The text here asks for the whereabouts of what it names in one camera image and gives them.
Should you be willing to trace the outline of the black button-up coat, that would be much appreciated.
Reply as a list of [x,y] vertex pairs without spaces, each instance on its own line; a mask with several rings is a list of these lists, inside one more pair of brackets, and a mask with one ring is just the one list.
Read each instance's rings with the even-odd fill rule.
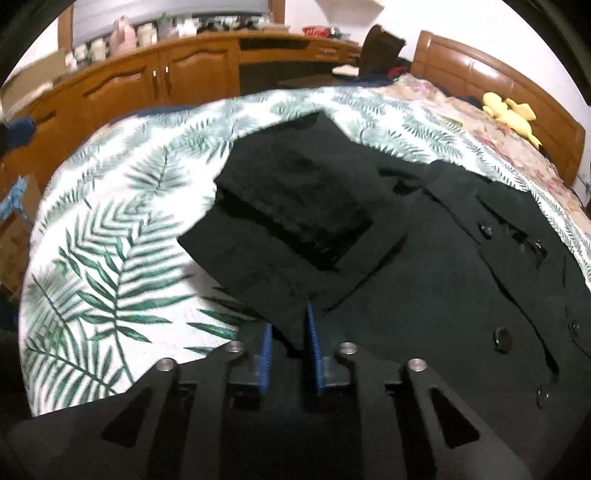
[[529,192],[356,144],[312,113],[235,142],[178,241],[301,346],[304,309],[425,359],[534,477],[590,412],[590,291]]

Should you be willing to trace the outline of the palm leaf print bedsheet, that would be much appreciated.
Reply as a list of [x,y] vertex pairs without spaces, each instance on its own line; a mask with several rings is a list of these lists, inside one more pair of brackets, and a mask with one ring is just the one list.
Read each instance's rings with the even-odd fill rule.
[[386,88],[274,90],[135,114],[98,130],[54,173],[35,214],[19,311],[24,385],[35,415],[127,390],[155,361],[188,362],[247,318],[177,244],[211,207],[235,141],[325,112],[349,139],[415,162],[445,160],[533,194],[583,272],[590,225],[532,166],[476,134],[470,106]]

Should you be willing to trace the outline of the floral quilt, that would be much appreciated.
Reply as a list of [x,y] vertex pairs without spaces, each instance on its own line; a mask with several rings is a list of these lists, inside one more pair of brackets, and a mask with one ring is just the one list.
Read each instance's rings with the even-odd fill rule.
[[467,101],[447,96],[431,82],[417,79],[410,74],[402,75],[393,84],[379,87],[377,91],[395,99],[417,101],[437,115],[460,123],[463,130],[490,147],[536,185],[547,190],[583,230],[590,229],[589,218],[579,198],[560,178],[550,159],[544,157],[528,140],[482,109]]

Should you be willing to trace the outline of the wooden desk cabinet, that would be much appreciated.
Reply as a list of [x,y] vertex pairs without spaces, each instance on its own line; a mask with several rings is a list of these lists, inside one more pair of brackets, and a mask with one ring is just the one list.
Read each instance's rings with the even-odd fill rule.
[[356,43],[288,33],[238,31],[166,40],[94,64],[58,83],[20,117],[36,132],[1,161],[11,181],[29,174],[45,187],[54,171],[95,131],[127,114],[194,106],[276,88],[284,80],[329,74],[354,64]]

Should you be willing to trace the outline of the yellow plush toy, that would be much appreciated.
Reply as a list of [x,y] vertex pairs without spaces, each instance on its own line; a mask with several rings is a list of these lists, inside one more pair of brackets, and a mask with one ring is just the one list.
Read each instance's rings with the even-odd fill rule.
[[482,109],[490,117],[528,140],[536,149],[542,145],[541,141],[533,134],[531,123],[537,120],[537,116],[529,104],[517,104],[510,98],[503,99],[495,92],[486,92],[482,96]]

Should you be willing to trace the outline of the dark wooden chair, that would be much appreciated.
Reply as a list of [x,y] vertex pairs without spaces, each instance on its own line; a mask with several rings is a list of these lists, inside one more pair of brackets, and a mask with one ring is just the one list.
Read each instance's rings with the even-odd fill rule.
[[374,25],[363,41],[359,62],[359,76],[386,76],[398,64],[398,56],[406,40],[395,36],[383,26]]

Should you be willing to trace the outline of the wooden bed headboard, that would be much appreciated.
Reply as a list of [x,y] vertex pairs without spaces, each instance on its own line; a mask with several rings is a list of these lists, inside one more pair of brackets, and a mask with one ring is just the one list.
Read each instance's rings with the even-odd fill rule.
[[495,92],[533,108],[533,134],[549,152],[565,184],[572,186],[583,155],[585,129],[549,93],[506,63],[463,43],[423,30],[411,74],[456,97]]

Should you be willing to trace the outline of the blue cloth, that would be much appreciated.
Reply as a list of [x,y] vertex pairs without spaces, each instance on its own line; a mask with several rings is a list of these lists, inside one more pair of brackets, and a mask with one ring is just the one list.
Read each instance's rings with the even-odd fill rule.
[[36,125],[31,117],[17,119],[12,122],[1,121],[0,154],[2,156],[27,146],[36,132]]

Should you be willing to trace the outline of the red basket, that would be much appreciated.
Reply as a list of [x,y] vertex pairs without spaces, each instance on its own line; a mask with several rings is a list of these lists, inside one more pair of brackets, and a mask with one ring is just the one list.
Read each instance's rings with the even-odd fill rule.
[[305,26],[301,31],[304,35],[318,38],[329,38],[332,29],[325,26]]

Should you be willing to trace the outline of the pink bag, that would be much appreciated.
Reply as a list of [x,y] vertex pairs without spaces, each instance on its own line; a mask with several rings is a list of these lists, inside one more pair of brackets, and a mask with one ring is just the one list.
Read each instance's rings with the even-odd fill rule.
[[111,56],[118,56],[135,49],[137,46],[135,29],[127,16],[122,16],[113,24],[109,39]]

